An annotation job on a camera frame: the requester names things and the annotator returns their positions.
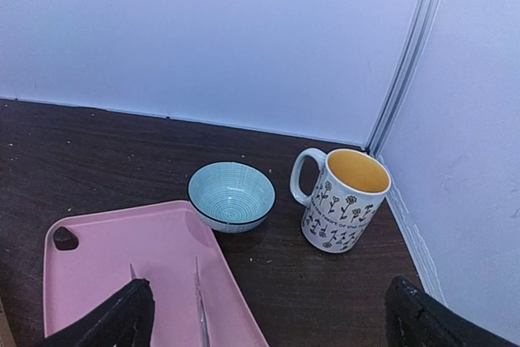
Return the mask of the aluminium frame rail right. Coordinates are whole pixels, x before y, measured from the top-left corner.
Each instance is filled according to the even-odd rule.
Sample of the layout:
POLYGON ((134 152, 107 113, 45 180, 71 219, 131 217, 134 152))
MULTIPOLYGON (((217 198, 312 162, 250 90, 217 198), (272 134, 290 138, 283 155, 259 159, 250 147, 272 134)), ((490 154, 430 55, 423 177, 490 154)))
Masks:
POLYGON ((434 24, 440 0, 418 0, 396 70, 364 150, 378 158, 411 85, 419 59, 434 24))

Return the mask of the dark chocolate on tray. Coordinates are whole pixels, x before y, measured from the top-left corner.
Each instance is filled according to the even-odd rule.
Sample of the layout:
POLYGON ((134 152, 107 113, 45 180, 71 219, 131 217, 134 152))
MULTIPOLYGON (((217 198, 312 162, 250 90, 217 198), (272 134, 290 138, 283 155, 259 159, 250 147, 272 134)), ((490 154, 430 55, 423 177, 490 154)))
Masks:
POLYGON ((74 250, 79 246, 79 239, 66 227, 59 227, 53 233, 54 247, 59 251, 74 250))

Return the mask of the pink plastic tray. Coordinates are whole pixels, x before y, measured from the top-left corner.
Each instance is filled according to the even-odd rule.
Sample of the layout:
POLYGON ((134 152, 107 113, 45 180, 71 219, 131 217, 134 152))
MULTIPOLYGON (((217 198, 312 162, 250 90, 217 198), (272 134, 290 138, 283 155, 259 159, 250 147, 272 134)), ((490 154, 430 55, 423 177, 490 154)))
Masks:
POLYGON ((55 228, 76 234, 79 246, 54 247, 45 237, 44 333, 51 335, 85 316, 130 279, 147 279, 158 301, 151 343, 199 346, 193 258, 198 257, 201 292, 213 346, 264 346, 253 317, 215 239, 186 201, 78 215, 55 228))

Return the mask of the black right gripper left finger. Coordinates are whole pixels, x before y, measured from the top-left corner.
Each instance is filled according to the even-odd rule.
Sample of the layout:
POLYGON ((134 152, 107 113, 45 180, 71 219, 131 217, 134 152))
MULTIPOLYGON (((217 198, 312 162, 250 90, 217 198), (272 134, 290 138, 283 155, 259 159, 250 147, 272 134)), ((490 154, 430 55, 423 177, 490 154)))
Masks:
POLYGON ((150 282, 134 279, 86 316, 46 337, 40 346, 150 346, 155 301, 150 282))

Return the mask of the floral white mug yellow inside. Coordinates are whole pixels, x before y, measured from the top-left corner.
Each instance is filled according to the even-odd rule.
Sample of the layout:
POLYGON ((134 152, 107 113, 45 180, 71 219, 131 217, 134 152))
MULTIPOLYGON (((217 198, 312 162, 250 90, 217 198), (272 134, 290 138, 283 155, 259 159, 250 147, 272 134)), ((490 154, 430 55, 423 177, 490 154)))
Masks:
POLYGON ((315 248, 329 254, 350 251, 383 203, 392 186, 391 176, 371 156, 356 150, 324 153, 306 149, 297 156, 289 180, 293 198, 305 207, 301 232, 315 248), (307 158, 319 169, 311 194, 300 187, 307 158))

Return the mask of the light blue striped bowl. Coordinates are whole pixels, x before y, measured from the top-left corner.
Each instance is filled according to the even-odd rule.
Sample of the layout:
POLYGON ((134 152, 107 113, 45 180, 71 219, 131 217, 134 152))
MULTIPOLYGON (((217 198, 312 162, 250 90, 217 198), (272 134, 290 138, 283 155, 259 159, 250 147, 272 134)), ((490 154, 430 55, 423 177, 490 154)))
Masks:
POLYGON ((199 219, 217 232, 255 229, 275 205, 275 187, 258 169, 237 162, 199 168, 187 184, 188 199, 199 219))

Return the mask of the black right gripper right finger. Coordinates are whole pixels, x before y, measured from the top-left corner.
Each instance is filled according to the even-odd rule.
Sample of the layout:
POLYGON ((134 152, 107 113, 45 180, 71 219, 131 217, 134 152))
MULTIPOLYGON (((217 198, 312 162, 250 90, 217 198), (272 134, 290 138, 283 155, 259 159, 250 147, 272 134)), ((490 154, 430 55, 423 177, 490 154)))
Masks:
POLYGON ((388 346, 515 346, 455 314, 403 276, 392 280, 385 310, 388 346))

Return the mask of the clear plastic tongs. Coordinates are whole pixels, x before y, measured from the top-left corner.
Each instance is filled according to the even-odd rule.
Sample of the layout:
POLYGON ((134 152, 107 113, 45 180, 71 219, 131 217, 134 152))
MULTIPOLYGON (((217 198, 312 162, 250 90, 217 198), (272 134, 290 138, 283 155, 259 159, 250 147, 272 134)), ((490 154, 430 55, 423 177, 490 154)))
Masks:
MULTIPOLYGON (((207 317, 206 317, 206 309, 204 306, 204 300, 202 297, 202 287, 201 287, 201 281, 200 281, 200 272, 199 272, 199 266, 198 266, 198 257, 195 256, 193 258, 193 263, 195 267, 195 273, 194 273, 194 287, 195 287, 195 302, 197 304, 197 321, 198 325, 200 326, 200 332, 201 332, 201 346, 208 347, 210 346, 210 335, 208 331, 208 323, 207 323, 207 317)), ((135 267, 130 262, 129 263, 129 269, 131 278, 137 279, 137 272, 135 270, 135 267)), ((154 301, 155 301, 155 312, 154 312, 154 319, 157 320, 163 320, 164 316, 162 314, 158 314, 158 301, 156 300, 155 294, 154 294, 154 301)))

